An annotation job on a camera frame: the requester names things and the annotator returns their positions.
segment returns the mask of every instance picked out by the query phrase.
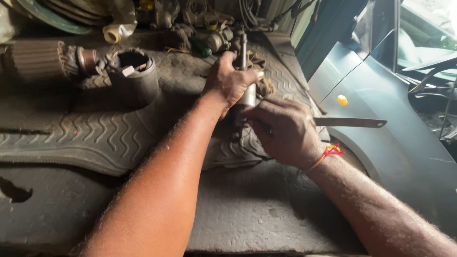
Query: windshield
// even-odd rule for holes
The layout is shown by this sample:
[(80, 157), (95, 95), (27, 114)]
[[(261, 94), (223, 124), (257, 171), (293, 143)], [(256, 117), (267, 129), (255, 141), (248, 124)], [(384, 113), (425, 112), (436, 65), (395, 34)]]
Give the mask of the windshield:
[[(404, 0), (400, 10), (398, 65), (407, 68), (456, 53), (456, 32), (457, 0)], [(454, 81), (455, 74), (457, 70), (452, 69), (436, 76)]]

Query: rubber floor mat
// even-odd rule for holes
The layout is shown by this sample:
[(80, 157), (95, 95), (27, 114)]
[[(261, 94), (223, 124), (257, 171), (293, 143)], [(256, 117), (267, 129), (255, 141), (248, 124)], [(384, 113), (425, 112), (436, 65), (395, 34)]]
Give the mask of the rubber floor mat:
[[(113, 176), (121, 176), (137, 168), (185, 111), (192, 107), (202, 92), (206, 81), (204, 77), (217, 59), (216, 56), (203, 59), (191, 54), (167, 54), (153, 50), (158, 48), (152, 43), (159, 41), (157, 37), (156, 33), (136, 33), (115, 46), (108, 45), (102, 38), (83, 36), (63, 39), (85, 48), (95, 48), (100, 54), (137, 46), (146, 49), (156, 61), (161, 95), (143, 109), (129, 110), (114, 97), (106, 75), (88, 78), (78, 84), (82, 92), (67, 114), (47, 133), (0, 133), (0, 161), (68, 164)], [(279, 96), (309, 102), (306, 91), (272, 51), (260, 43), (249, 43), (249, 48), (266, 60), (266, 77), (272, 79)], [(243, 151), (244, 160), (249, 161), (241, 160), (240, 165), (251, 165), (264, 159), (265, 153), (260, 144), (253, 145), (257, 149)], [(216, 145), (208, 151), (220, 149), (223, 147)], [(205, 165), (224, 166), (226, 162), (230, 167), (236, 166), (233, 158), (239, 159), (239, 156), (222, 154), (224, 160), (206, 159)]]

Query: red thread bracelet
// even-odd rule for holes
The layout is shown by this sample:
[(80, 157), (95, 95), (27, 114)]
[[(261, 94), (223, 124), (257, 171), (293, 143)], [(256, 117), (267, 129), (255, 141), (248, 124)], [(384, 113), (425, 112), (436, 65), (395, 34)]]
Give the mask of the red thread bracelet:
[(329, 156), (329, 155), (342, 155), (343, 153), (345, 153), (345, 151), (341, 151), (340, 150), (340, 148), (338, 147), (339, 145), (340, 144), (338, 143), (336, 145), (328, 145), (328, 146), (326, 146), (325, 147), (325, 151), (321, 155), (319, 160), (307, 172), (309, 172), (310, 170), (312, 170), (315, 167), (317, 167), (317, 165), (319, 165), (319, 163), (324, 159), (324, 157)]

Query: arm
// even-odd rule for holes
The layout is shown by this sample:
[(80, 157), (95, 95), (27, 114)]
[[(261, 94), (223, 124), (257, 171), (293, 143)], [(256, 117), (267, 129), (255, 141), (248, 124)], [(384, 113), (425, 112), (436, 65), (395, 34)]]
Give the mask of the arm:
[(457, 256), (454, 242), (340, 157), (327, 156), (309, 170), (325, 150), (309, 106), (267, 99), (245, 114), (265, 151), (303, 170), (340, 209), (371, 256)]
[(203, 96), (130, 181), (101, 218), (84, 256), (182, 256), (195, 215), (203, 158), (216, 122), (263, 75), (235, 71), (226, 52)]

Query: hand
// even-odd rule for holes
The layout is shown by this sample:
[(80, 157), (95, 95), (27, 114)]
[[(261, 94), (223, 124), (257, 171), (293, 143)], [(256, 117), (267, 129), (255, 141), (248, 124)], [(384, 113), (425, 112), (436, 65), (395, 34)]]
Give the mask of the hand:
[(212, 66), (203, 89), (204, 95), (216, 94), (224, 102), (225, 108), (221, 119), (225, 117), (229, 108), (242, 97), (246, 88), (258, 82), (264, 75), (264, 72), (259, 70), (235, 70), (232, 62), (236, 57), (237, 55), (233, 52), (225, 52)]
[(307, 170), (325, 150), (306, 104), (266, 98), (244, 114), (265, 152), (282, 164)]

